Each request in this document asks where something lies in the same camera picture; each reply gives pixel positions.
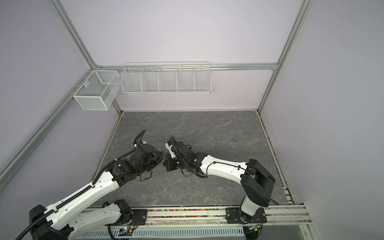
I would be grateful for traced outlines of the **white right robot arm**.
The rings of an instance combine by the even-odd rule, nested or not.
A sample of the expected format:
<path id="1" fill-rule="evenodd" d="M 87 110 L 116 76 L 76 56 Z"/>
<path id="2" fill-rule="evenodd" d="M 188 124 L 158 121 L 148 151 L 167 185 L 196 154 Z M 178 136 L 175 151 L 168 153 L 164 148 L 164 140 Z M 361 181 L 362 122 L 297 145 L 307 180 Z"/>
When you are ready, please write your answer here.
<path id="1" fill-rule="evenodd" d="M 246 196 L 240 207 L 226 209 L 229 224 L 264 224 L 267 222 L 265 208 L 271 199 L 275 177 L 257 160 L 232 162 L 215 158 L 206 153 L 194 153 L 189 145 L 171 136 L 165 144 L 167 150 L 163 165 L 168 172 L 180 169 L 199 178 L 217 176 L 240 184 Z"/>

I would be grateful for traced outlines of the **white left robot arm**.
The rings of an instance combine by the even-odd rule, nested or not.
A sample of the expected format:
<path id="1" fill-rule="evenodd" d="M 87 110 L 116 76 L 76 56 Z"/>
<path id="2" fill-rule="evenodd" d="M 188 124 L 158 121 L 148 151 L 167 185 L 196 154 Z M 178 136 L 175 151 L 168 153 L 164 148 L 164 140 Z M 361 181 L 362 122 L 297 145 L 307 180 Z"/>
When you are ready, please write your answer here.
<path id="1" fill-rule="evenodd" d="M 142 140 L 144 133 L 135 137 L 132 150 L 106 164 L 87 185 L 54 204 L 30 210 L 30 224 L 17 239 L 31 234 L 34 240 L 72 240 L 101 226 L 130 225 L 136 220 L 125 200 L 85 214 L 83 210 L 144 172 L 152 172 L 163 160 L 163 151 Z"/>

